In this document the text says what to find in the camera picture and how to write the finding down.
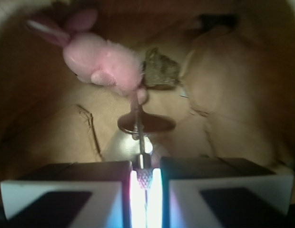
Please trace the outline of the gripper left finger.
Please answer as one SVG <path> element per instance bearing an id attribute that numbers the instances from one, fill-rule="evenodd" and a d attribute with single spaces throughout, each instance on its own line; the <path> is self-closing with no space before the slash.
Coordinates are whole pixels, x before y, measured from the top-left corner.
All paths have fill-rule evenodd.
<path id="1" fill-rule="evenodd" d="M 49 164 L 0 183 L 10 228 L 144 228 L 128 161 Z"/>

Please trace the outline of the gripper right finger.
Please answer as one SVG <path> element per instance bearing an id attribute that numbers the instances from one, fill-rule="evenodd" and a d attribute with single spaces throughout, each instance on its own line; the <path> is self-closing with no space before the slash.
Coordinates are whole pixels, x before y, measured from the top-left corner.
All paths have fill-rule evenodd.
<path id="1" fill-rule="evenodd" d="M 160 159 L 163 228 L 292 228 L 294 178 L 243 158 Z"/>

